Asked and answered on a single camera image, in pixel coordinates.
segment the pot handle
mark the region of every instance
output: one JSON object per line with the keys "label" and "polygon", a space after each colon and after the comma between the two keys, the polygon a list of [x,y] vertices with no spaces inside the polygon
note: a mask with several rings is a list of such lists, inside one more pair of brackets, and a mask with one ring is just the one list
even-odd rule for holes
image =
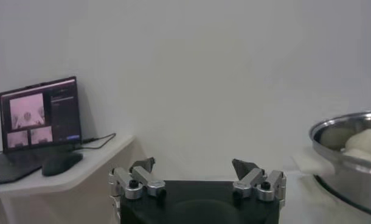
{"label": "pot handle", "polygon": [[292,159],[305,174],[328,176],[336,173],[334,165],[311,148],[293,154]]}

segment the white shelf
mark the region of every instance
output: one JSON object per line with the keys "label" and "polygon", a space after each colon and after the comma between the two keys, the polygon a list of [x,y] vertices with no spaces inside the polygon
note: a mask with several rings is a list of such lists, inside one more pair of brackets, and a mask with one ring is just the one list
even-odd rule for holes
{"label": "white shelf", "polygon": [[87,179],[99,167],[134,140],[134,136],[116,136],[102,149],[81,150],[83,159],[74,167],[52,177],[42,176],[41,169],[14,183],[0,184],[0,198],[28,196],[69,190]]}

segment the cable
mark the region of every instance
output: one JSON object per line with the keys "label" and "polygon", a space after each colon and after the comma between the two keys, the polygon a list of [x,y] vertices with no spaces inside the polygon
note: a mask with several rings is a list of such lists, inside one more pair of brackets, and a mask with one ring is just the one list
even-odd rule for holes
{"label": "cable", "polygon": [[110,140],[112,140],[115,136],[117,135],[117,133],[112,133],[110,135],[106,135],[104,137],[100,137],[100,138],[90,138],[90,139],[85,139],[83,140],[83,143],[86,144],[88,142],[92,142],[92,141],[98,141],[98,140],[101,140],[101,139],[105,139],[105,138],[108,138],[102,145],[98,146],[98,147],[84,147],[84,146],[81,146],[81,147],[78,147],[76,148],[76,150],[80,150],[80,149],[101,149],[103,146],[105,146],[108,142],[110,142]]}

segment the table leg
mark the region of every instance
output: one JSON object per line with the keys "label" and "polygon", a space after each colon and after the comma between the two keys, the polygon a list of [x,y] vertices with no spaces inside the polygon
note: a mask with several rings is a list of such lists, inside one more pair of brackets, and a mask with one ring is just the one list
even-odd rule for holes
{"label": "table leg", "polygon": [[11,198],[1,198],[4,212],[7,216],[9,224],[17,224],[14,207],[11,202]]}

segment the laptop screen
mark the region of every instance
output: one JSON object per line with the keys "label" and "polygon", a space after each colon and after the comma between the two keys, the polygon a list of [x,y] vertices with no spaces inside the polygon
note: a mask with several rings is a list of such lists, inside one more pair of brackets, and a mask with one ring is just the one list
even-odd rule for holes
{"label": "laptop screen", "polygon": [[81,141],[76,78],[0,93],[7,152]]}

